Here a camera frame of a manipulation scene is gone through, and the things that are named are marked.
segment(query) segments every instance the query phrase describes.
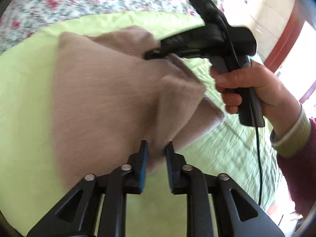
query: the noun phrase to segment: power cord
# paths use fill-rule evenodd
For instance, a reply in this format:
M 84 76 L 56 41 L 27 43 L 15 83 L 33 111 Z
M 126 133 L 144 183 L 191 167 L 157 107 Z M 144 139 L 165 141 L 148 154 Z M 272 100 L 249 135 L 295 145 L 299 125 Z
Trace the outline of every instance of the power cord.
M 239 61 L 237 59 L 237 55 L 233 46 L 233 42 L 230 39 L 228 30 L 227 30 L 227 26 L 224 23 L 223 19 L 219 16 L 219 14 L 217 14 L 215 16 L 215 8 L 214 10 L 212 9 L 210 6 L 208 6 L 208 9 L 210 11 L 213 11 L 213 19 L 215 20 L 215 22 L 219 25 L 219 27 L 224 31 L 225 35 L 226 35 L 226 40 L 228 42 L 228 47 L 230 48 L 230 51 L 233 55 L 233 58 L 236 62 L 236 64 L 239 66 L 239 68 L 241 68 Z M 258 201 L 258 205 L 261 206 L 261 199 L 262 199 L 262 186 L 263 186 L 263 176 L 262 176 L 262 166 L 261 166 L 261 159 L 260 159 L 260 140 L 259 140 L 259 129 L 258 129 L 258 124 L 256 121 L 256 112 L 254 110 L 254 105 L 253 105 L 253 101 L 250 100 L 250 107 L 251 107 L 251 113 L 252 113 L 252 117 L 254 119 L 254 125 L 255 125 L 255 130 L 256 130 L 256 139 L 257 139 L 257 156 L 258 156 L 258 167 L 259 167 L 259 174 L 260 174 L 260 189 L 259 189 L 259 201 Z

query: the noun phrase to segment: white wall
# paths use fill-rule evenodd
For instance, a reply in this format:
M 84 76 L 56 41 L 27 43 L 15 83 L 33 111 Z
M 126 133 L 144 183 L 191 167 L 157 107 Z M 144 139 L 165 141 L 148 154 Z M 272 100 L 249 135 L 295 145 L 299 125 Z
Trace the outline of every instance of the white wall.
M 248 26 L 264 61 L 281 36 L 295 0 L 224 0 L 225 16 L 231 25 Z

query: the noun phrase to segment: sleeve cuff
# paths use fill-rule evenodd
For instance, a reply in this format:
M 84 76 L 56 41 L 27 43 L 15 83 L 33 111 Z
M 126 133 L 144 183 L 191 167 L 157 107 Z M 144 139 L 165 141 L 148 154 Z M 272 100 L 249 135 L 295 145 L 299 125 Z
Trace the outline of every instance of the sleeve cuff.
M 301 114 L 293 127 L 280 140 L 276 140 L 276 134 L 272 130 L 270 141 L 272 147 L 277 150 L 279 155 L 285 158 L 293 157 L 301 151 L 307 144 L 311 135 L 311 122 L 307 118 L 303 106 Z

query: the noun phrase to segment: person's arm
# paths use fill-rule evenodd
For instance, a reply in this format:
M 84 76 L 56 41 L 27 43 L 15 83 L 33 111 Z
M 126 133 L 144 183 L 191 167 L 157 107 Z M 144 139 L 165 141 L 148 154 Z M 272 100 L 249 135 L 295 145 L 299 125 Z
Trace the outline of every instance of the person's arm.
M 252 67 L 211 76 L 222 93 L 226 111 L 238 112 L 242 98 L 226 89 L 254 87 L 263 101 L 263 114 L 273 125 L 271 142 L 278 151 L 281 168 L 295 202 L 296 211 L 307 216 L 316 201 L 316 123 L 307 119 L 302 106 L 282 82 L 266 67 L 252 62 Z

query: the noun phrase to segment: green surface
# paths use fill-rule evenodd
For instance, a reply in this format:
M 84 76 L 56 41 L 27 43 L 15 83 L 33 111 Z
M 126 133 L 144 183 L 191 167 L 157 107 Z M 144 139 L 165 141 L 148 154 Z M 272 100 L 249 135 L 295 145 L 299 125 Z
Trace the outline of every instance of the green surface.
M 64 195 L 50 139 L 52 76 L 58 35 L 64 31 L 98 35 L 131 25 L 163 38 L 198 26 L 197 17 L 165 12 L 120 12 L 90 15 L 46 27 L 0 56 L 0 210 L 23 235 Z M 209 64 L 185 60 L 206 85 L 207 95 L 223 109 Z M 281 178 L 269 143 L 268 127 L 260 129 L 263 208 L 270 204 Z M 255 131 L 227 120 L 181 153 L 204 173 L 226 172 L 254 200 L 259 197 Z M 170 194 L 165 165 L 148 175 L 142 195 L 128 196 L 126 236 L 185 236 L 185 196 Z

